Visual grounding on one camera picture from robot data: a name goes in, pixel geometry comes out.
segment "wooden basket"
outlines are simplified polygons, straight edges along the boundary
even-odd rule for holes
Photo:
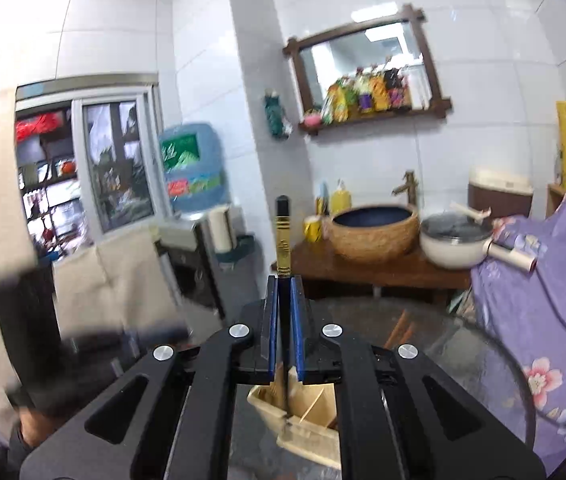
[[[281,384],[254,386],[247,401],[277,436],[278,446],[321,465],[341,469],[339,432],[328,428],[336,419],[333,384],[305,386],[297,381],[294,368],[290,370],[289,382],[293,416],[288,419],[281,408]]]
[[[349,260],[369,264],[396,258],[410,249],[419,234],[419,216],[416,209],[400,204],[378,206],[406,209],[411,215],[403,221],[379,227],[347,227],[330,219],[330,241],[337,253]],[[339,214],[370,207],[375,205],[355,207]]]

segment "wash basin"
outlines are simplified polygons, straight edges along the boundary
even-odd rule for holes
[[[330,221],[330,241],[341,256],[375,263],[407,252],[419,233],[419,217],[409,205],[368,205],[342,211]]]

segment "paper towel roll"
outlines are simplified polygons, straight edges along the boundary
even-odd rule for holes
[[[230,222],[230,206],[221,205],[207,213],[207,222],[216,253],[228,253],[236,247],[236,235]]]

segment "purple floral tablecloth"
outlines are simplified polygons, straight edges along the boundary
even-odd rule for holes
[[[537,256],[537,269],[491,258],[474,267],[476,321],[521,365],[537,410],[534,449],[550,475],[566,458],[566,198],[547,220],[513,217],[497,236]]]

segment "round glass table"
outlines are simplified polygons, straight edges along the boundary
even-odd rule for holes
[[[515,359],[476,326],[436,307],[398,298],[332,298],[313,302],[332,322],[357,332],[371,345],[414,345],[457,381],[530,449],[535,410]],[[250,386],[236,392],[228,476],[234,479],[332,479],[341,472],[276,444],[256,409],[247,402]]]

